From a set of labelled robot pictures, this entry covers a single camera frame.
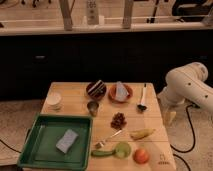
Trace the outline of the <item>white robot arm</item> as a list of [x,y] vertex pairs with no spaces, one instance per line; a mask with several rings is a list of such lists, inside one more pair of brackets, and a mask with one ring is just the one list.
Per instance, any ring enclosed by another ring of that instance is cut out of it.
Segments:
[[213,88],[205,84],[207,78],[208,69],[200,62],[174,68],[166,74],[166,86],[157,95],[165,126],[170,125],[176,116],[172,108],[185,100],[213,114]]

